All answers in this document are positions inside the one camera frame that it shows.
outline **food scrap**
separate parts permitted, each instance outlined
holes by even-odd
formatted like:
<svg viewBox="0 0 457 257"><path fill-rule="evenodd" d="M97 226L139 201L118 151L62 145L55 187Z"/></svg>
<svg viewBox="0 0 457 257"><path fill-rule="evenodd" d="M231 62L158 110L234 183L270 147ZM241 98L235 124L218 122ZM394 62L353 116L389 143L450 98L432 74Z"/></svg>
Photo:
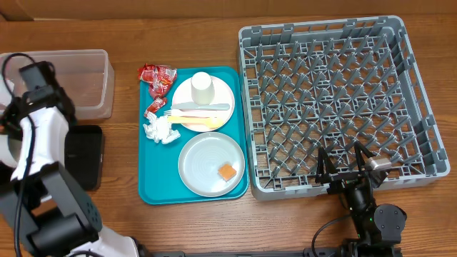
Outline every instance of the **food scrap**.
<svg viewBox="0 0 457 257"><path fill-rule="evenodd" d="M219 169L219 174L221 174L222 178L227 182L236 175L236 171L230 164L224 164Z"/></svg>

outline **red wrapper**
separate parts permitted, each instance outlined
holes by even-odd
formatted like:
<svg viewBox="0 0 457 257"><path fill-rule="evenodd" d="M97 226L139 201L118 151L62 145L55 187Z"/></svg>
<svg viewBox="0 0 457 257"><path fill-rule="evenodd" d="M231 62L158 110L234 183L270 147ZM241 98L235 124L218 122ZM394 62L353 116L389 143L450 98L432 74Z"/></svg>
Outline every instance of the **red wrapper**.
<svg viewBox="0 0 457 257"><path fill-rule="evenodd" d="M165 97L177 77L177 70L170 66L144 64L138 69L138 78L149 83L149 94L153 99Z"/></svg>
<svg viewBox="0 0 457 257"><path fill-rule="evenodd" d="M157 98L152 102L152 104L145 110L144 116L147 118L148 112L151 113L156 113L160 108L162 108L164 105L166 105L166 98Z"/></svg>

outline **plastic container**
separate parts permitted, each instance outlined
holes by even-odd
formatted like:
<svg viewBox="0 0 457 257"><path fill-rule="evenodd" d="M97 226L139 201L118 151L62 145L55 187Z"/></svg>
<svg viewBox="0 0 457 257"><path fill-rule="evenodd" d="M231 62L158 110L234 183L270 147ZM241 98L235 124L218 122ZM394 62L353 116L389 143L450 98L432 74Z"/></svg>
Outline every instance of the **plastic container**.
<svg viewBox="0 0 457 257"><path fill-rule="evenodd" d="M0 64L10 53L0 55ZM77 119L102 119L111 116L114 70L108 53L102 49L25 52L35 61L50 61L56 68L60 86L73 101ZM25 57L8 62L6 77L14 83L14 94L22 96L25 83L19 68L30 64Z"/></svg>
<svg viewBox="0 0 457 257"><path fill-rule="evenodd" d="M360 141L395 169L380 189L450 171L404 23L397 16L244 27L239 67L252 192L258 200L326 193L323 146L339 172Z"/></svg>
<svg viewBox="0 0 457 257"><path fill-rule="evenodd" d="M249 187L249 174L246 153L246 138L243 124L243 104L241 103L241 86L239 77L235 70L227 66L202 67L192 69L178 69L178 78L170 88L166 98L172 99L176 88L185 80L191 78L197 72L206 72L211 76L220 78L233 91L235 97L235 109L228 122L216 132L230 136L241 148L245 158L243 176L238 185L230 192L217 197L200 196L184 185L179 176L178 160L181 150L186 143L199 132L191 131L182 125L173 125L181 137L175 141L163 145L155 143L146 138L142 124L148 120L143 114L146 108L152 103L149 95L149 85L146 82L140 83L140 104L139 104L139 149L138 149L138 192L148 204L162 205L174 203L195 203L201 201L229 200L242 197ZM157 116L163 116L165 110L171 107L171 100L157 111Z"/></svg>

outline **gray dish rack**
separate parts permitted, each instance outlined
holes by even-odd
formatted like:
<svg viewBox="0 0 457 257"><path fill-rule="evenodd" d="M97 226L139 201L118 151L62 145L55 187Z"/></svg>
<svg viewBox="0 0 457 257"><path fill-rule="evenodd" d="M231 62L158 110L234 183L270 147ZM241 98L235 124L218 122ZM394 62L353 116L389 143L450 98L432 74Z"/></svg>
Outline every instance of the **gray dish rack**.
<svg viewBox="0 0 457 257"><path fill-rule="evenodd" d="M248 161L261 201L326 192L324 147L339 172L360 141L396 167L380 189L450 171L403 21L381 16L247 26L239 35Z"/></svg>

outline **yellow utensil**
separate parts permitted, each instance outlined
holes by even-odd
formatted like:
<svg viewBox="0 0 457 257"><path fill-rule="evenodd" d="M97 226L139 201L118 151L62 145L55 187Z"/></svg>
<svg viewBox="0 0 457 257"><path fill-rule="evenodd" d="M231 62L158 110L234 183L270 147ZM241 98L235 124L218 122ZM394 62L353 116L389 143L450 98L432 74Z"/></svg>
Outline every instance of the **yellow utensil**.
<svg viewBox="0 0 457 257"><path fill-rule="evenodd" d="M221 118L210 117L210 118L194 118L194 117L179 117L179 116L168 116L169 123L173 124L203 124L210 129L215 129L224 124Z"/></svg>

